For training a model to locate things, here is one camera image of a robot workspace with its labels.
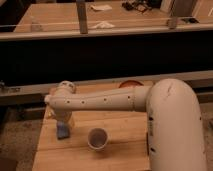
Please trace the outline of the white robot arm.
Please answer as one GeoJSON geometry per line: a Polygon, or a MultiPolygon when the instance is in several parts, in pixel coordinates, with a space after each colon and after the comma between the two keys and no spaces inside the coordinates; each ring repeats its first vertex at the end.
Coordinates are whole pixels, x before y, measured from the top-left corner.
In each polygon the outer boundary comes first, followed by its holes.
{"type": "Polygon", "coordinates": [[[152,171],[207,171],[199,101],[182,80],[93,93],[77,93],[72,82],[63,81],[44,101],[53,117],[64,123],[74,111],[145,112],[152,171]]]}

